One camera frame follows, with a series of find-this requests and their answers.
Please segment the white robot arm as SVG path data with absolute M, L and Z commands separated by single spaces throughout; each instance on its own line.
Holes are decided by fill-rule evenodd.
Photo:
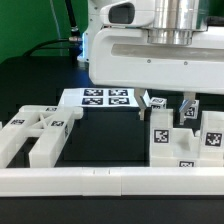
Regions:
M 82 61 L 96 85 L 184 94 L 180 120 L 198 93 L 224 95 L 224 18 L 208 0 L 87 0 Z

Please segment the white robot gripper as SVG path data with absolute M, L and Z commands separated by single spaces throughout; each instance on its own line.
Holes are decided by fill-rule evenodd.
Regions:
M 180 125 L 196 93 L 224 94 L 224 27 L 195 33 L 189 46 L 154 45 L 148 37 L 143 29 L 101 30 L 89 61 L 92 82 L 135 88 L 141 120 L 150 102 L 146 89 L 184 92 Z

